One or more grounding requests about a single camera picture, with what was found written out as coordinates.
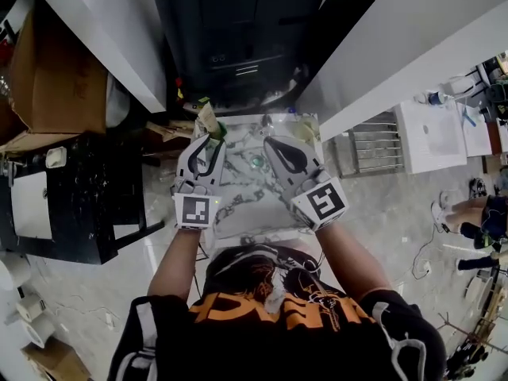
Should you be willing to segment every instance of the sink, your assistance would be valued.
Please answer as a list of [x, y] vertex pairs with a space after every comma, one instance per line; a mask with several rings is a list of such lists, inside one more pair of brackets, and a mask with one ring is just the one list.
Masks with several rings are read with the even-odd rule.
[[407, 172], [416, 174], [468, 162], [455, 102], [429, 106], [408, 100], [394, 111]]

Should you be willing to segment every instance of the white tile floor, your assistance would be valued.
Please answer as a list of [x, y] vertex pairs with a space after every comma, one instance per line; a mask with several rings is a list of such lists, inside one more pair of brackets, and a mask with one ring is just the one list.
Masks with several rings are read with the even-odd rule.
[[[334, 162], [327, 159], [331, 172]], [[144, 170], [145, 202], [148, 223], [161, 218], [167, 225], [158, 233], [121, 250], [120, 255], [103, 266], [72, 264], [38, 257], [29, 257], [33, 268], [30, 286], [46, 300], [56, 323], [57, 336], [75, 347], [96, 381], [106, 379], [110, 358], [121, 336], [129, 304], [146, 293], [153, 270], [164, 255], [174, 233], [174, 210], [169, 187], [174, 170], [171, 163], [157, 170]], [[438, 313], [449, 312], [453, 323], [471, 328], [478, 312], [470, 310], [464, 300], [465, 287], [473, 276], [454, 273], [457, 257], [477, 257], [472, 244], [454, 234], [436, 233], [431, 245], [421, 253], [418, 270], [424, 260], [431, 263], [432, 274], [416, 280], [411, 265], [418, 249], [432, 234], [431, 201], [442, 190], [450, 190], [452, 200], [468, 196], [468, 179], [479, 176], [481, 162], [470, 160], [464, 167], [420, 175], [382, 175], [371, 178], [346, 179], [342, 182], [351, 204], [343, 223], [385, 267], [395, 288], [402, 289], [404, 298], [417, 303], [423, 315], [435, 326], [441, 324]], [[310, 247], [319, 256], [315, 238], [308, 238]], [[444, 244], [462, 247], [449, 248]], [[205, 281], [208, 261], [197, 262], [199, 288]], [[337, 281], [325, 261], [321, 278], [330, 285]], [[189, 303], [198, 299], [193, 285]], [[106, 324], [106, 312], [114, 319], [114, 329]], [[441, 334], [449, 351], [460, 341], [451, 329]]]

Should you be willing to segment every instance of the cable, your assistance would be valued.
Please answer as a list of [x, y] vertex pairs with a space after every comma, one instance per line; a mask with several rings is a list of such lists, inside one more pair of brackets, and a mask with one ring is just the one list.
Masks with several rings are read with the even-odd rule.
[[199, 298], [201, 299], [202, 295], [201, 295], [201, 291], [199, 290], [198, 279], [196, 278], [196, 274], [194, 274], [194, 283], [196, 284], [196, 289], [198, 290], [198, 295], [199, 295]]
[[485, 223], [487, 223], [489, 221], [489, 219], [491, 218], [491, 212], [496, 212], [497, 214], [499, 214], [500, 216], [504, 216], [506, 213], [501, 213], [499, 210], [496, 210], [496, 209], [489, 209], [488, 210], [488, 216], [487, 218], [485, 219], [485, 221], [482, 223], [482, 225], [479, 227], [479, 231], [482, 232], [482, 234], [486, 234], [486, 235], [489, 235], [488, 232], [485, 233], [483, 231], [483, 225], [485, 225]]
[[321, 264], [325, 260], [325, 253], [321, 250], [321, 255], [319, 256], [319, 260], [317, 261], [317, 268], [321, 268]]
[[201, 252], [205, 255], [205, 258], [204, 260], [208, 259], [208, 254], [205, 253], [205, 250], [203, 250], [203, 247], [201, 246], [201, 243], [198, 243], [198, 246], [199, 246], [199, 249], [201, 250]]
[[423, 249], [425, 247], [427, 247], [430, 243], [432, 243], [434, 241], [434, 234], [436, 233], [436, 231], [438, 233], [443, 233], [444, 230], [441, 230], [439, 231], [439, 228], [437, 227], [436, 223], [434, 223], [433, 227], [432, 227], [432, 236], [430, 237], [430, 241], [427, 241], [424, 245], [422, 245], [420, 247], [420, 249], [418, 250], [418, 253], [417, 255], [414, 257], [413, 259], [413, 265], [411, 266], [411, 275], [417, 280], [419, 281], [420, 279], [424, 279], [428, 274], [429, 272], [427, 271], [423, 276], [421, 276], [420, 278], [418, 278], [415, 274], [414, 274], [414, 269], [416, 268], [416, 260], [417, 258], [420, 256], [421, 252], [423, 251]]

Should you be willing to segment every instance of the black t-shirt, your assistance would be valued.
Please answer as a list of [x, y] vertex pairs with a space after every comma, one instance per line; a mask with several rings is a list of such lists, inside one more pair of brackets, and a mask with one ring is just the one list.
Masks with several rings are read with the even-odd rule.
[[109, 379], [443, 379], [443, 341], [416, 306], [394, 291], [358, 304], [319, 275], [290, 248], [227, 249], [190, 309], [175, 296], [133, 301]]

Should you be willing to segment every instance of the person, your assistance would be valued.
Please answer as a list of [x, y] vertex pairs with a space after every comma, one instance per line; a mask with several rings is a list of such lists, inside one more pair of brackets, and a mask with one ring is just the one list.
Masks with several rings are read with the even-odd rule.
[[506, 238], [508, 201], [505, 196], [483, 196], [469, 199], [453, 206], [447, 204], [443, 193], [440, 202], [431, 205], [434, 221], [447, 229], [458, 232], [462, 224], [479, 227], [481, 233], [494, 241]]
[[466, 366], [457, 376], [456, 378], [451, 379], [464, 379], [471, 378], [475, 374], [475, 369], [471, 368], [471, 366]]
[[480, 228], [475, 225], [462, 223], [460, 226], [460, 234], [466, 238], [472, 239], [473, 247], [477, 250], [492, 246], [495, 251], [501, 252], [501, 239], [499, 238], [497, 241], [493, 240], [488, 234], [483, 234]]
[[253, 244], [218, 253], [189, 308], [199, 237], [178, 230], [148, 295], [132, 302], [109, 379], [443, 379], [440, 334], [340, 223], [316, 237], [345, 293], [323, 283], [301, 249]]
[[467, 270], [479, 270], [481, 268], [497, 267], [498, 265], [501, 264], [502, 265], [508, 264], [508, 250], [504, 252], [493, 251], [489, 256], [473, 260], [460, 259], [457, 261], [456, 266], [458, 271], [467, 271]]
[[480, 361], [485, 361], [489, 356], [489, 352], [485, 351], [485, 347], [480, 346], [469, 357], [469, 364], [477, 364]]

